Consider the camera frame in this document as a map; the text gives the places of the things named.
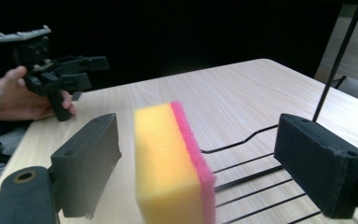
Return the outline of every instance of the black background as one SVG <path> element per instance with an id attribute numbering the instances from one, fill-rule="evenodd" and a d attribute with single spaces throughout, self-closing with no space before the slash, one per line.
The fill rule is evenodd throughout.
<path id="1" fill-rule="evenodd" d="M 51 58 L 108 58 L 93 90 L 268 58 L 313 77 L 337 20 L 336 1 L 0 1 L 0 32 L 46 24 Z M 0 50 L 0 76 L 13 66 Z"/>

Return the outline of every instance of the black handheld device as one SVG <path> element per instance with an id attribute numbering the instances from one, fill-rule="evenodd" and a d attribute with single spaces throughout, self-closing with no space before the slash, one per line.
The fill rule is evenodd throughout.
<path id="1" fill-rule="evenodd" d="M 49 58 L 47 34 L 43 29 L 16 34 L 0 34 L 0 43 L 11 43 L 13 59 L 17 65 L 27 68 L 24 80 L 29 91 L 47 96 L 58 121 L 71 117 L 62 107 L 62 91 L 83 91 L 91 87 L 87 71 L 108 70 L 109 64 L 104 56 L 67 56 Z"/>

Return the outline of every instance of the yellow sponge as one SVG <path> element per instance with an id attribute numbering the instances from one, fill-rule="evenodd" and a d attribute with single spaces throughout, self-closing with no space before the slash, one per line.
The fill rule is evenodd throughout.
<path id="1" fill-rule="evenodd" d="M 181 103 L 135 111 L 136 196 L 146 223 L 215 223 L 215 176 Z"/>

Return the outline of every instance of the pink scrubbing layer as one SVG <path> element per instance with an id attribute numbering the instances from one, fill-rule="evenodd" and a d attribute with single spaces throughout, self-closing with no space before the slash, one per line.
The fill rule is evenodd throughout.
<path id="1" fill-rule="evenodd" d="M 214 183 L 216 177 L 209 169 L 205 159 L 200 154 L 200 148 L 194 137 L 193 132 L 186 119 L 185 111 L 180 102 L 172 102 L 171 108 L 175 115 L 179 130 L 186 142 L 187 152 L 190 155 L 191 162 L 197 170 L 200 180 L 200 195 L 202 198 L 202 212 L 204 214 L 204 223 L 215 223 L 214 206 Z"/>

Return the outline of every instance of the hand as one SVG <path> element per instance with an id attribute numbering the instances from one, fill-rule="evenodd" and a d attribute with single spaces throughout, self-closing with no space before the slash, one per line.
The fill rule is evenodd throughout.
<path id="1" fill-rule="evenodd" d="M 0 120 L 42 119 L 54 115 L 47 97 L 28 91 L 24 79 L 27 73 L 24 66 L 7 71 L 0 78 Z M 71 114 L 76 113 L 67 91 L 62 91 L 62 107 Z"/>

